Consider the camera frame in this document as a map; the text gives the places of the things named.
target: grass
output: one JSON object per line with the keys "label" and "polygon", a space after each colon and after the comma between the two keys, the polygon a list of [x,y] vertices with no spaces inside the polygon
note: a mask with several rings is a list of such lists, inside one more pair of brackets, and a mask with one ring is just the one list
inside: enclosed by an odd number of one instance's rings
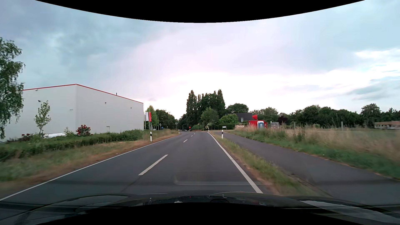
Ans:
{"label": "grass", "polygon": [[227,150],[232,156],[236,157],[242,164],[244,164],[250,172],[257,177],[261,182],[272,183],[273,189],[276,189],[279,195],[324,195],[319,190],[311,187],[300,180],[289,176],[283,172],[279,167],[263,158],[251,153],[247,149],[238,146],[236,143],[222,139],[220,135],[211,133],[214,138]]}
{"label": "grass", "polygon": [[400,179],[399,131],[246,127],[229,132]]}
{"label": "grass", "polygon": [[[153,142],[176,135],[178,132],[168,130],[152,133]],[[149,134],[148,138],[147,135],[143,135],[143,138],[138,141],[75,147],[0,162],[0,194],[4,195],[7,192],[27,188],[150,143]]]}

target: low building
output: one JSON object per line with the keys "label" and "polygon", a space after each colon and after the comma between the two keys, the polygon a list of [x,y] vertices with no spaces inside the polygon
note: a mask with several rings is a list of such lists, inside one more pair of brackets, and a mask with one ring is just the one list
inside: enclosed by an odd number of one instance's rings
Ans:
{"label": "low building", "polygon": [[244,112],[244,113],[226,113],[225,115],[229,114],[236,114],[238,116],[238,123],[243,123],[244,121],[250,121],[254,120],[253,119],[253,114],[250,112]]}
{"label": "low building", "polygon": [[375,122],[376,129],[400,130],[400,121]]}
{"label": "low building", "polygon": [[143,130],[143,103],[80,84],[68,84],[23,91],[20,118],[5,127],[6,138],[20,138],[22,134],[39,133],[34,119],[40,104],[48,101],[51,121],[44,126],[46,134],[62,133],[66,127],[75,132],[81,125],[91,133]]}

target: dark roof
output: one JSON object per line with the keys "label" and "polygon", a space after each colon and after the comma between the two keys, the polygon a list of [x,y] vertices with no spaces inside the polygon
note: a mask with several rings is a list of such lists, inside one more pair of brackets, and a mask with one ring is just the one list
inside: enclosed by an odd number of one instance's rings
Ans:
{"label": "dark roof", "polygon": [[240,122],[240,118],[243,118],[243,121],[250,121],[250,120],[254,120],[252,117],[252,113],[250,112],[244,112],[244,113],[227,113],[228,114],[236,114],[238,116],[238,121]]}

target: solid white edge line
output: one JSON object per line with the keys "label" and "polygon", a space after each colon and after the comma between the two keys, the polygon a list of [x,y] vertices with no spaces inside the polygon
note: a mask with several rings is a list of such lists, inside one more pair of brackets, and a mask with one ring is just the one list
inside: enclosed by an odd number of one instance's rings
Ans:
{"label": "solid white edge line", "polygon": [[[154,144],[156,144],[156,143],[159,143],[159,142],[162,142],[162,141],[165,141],[165,140],[171,139],[171,138],[173,138],[173,137],[170,137],[170,138],[167,138],[167,139],[164,139],[164,140],[161,140],[161,141],[157,141],[157,142],[154,142],[154,143],[152,143],[152,144],[149,144],[149,145],[154,145]],[[128,151],[128,152],[122,153],[122,154],[120,154],[120,155],[117,155],[117,156],[111,157],[111,158],[109,158],[109,159],[105,159],[105,160],[103,160],[103,161],[100,161],[100,162],[97,162],[97,163],[95,163],[95,164],[91,164],[91,165],[89,165],[89,166],[86,166],[86,167],[83,167],[83,168],[80,168],[80,169],[74,170],[74,171],[72,171],[72,172],[69,172],[69,173],[67,173],[67,174],[61,175],[61,176],[59,176],[59,177],[56,177],[56,178],[54,178],[54,179],[51,179],[51,180],[49,180],[49,181],[45,181],[45,182],[43,182],[43,183],[40,183],[40,184],[38,184],[38,185],[35,185],[35,186],[33,186],[33,187],[30,187],[30,188],[27,188],[27,189],[25,189],[25,190],[22,190],[22,191],[19,191],[19,192],[17,192],[17,193],[14,193],[14,194],[12,194],[12,195],[6,196],[6,197],[4,197],[4,198],[0,199],[0,201],[2,201],[2,200],[5,200],[5,199],[8,199],[9,197],[12,197],[12,196],[14,196],[14,195],[20,194],[20,193],[22,193],[22,192],[25,192],[25,191],[27,191],[27,190],[30,190],[30,189],[32,189],[32,188],[38,187],[38,186],[40,186],[40,185],[46,184],[46,183],[48,183],[48,182],[51,182],[51,181],[57,180],[58,178],[64,177],[64,176],[66,176],[66,175],[69,175],[69,174],[71,174],[71,173],[77,172],[77,171],[79,171],[79,170],[83,170],[83,169],[85,169],[85,168],[88,168],[88,167],[94,166],[94,165],[96,165],[96,164],[99,164],[99,163],[102,163],[102,162],[104,162],[104,161],[107,161],[107,160],[113,159],[113,158],[115,158],[115,157],[118,157],[118,156],[124,155],[124,154],[126,154],[126,153],[130,153],[130,152],[133,152],[133,151],[135,151],[135,150],[138,150],[138,149],[141,149],[141,148],[147,147],[147,146],[149,146],[149,145],[146,145],[146,146],[143,146],[143,147],[140,147],[140,148],[137,148],[137,149],[134,149],[134,150],[131,150],[131,151]]]}
{"label": "solid white edge line", "polygon": [[153,168],[155,165],[157,165],[157,163],[159,163],[165,157],[167,157],[167,155],[164,155],[159,160],[157,160],[155,163],[153,163],[151,166],[147,167],[147,169],[143,170],[143,172],[139,173],[139,176],[142,176],[143,174],[145,174],[147,171],[149,171],[151,168]]}
{"label": "solid white edge line", "polygon": [[249,184],[254,188],[254,190],[257,193],[263,193],[258,186],[254,183],[253,180],[251,180],[251,178],[246,174],[246,172],[239,166],[239,164],[232,158],[232,156],[219,144],[219,142],[213,137],[212,134],[208,133],[209,135],[211,135],[211,137],[214,139],[215,142],[217,142],[217,144],[220,146],[220,148],[225,152],[225,154],[229,157],[229,159],[233,162],[233,164],[235,164],[236,168],[238,168],[238,170],[241,172],[241,174],[244,176],[244,178],[246,178],[247,182],[249,182]]}

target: field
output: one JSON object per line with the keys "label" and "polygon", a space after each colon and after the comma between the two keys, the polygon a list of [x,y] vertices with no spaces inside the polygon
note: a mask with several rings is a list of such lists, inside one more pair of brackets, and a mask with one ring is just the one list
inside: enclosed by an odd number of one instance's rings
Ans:
{"label": "field", "polygon": [[229,132],[400,179],[400,131],[245,127]]}

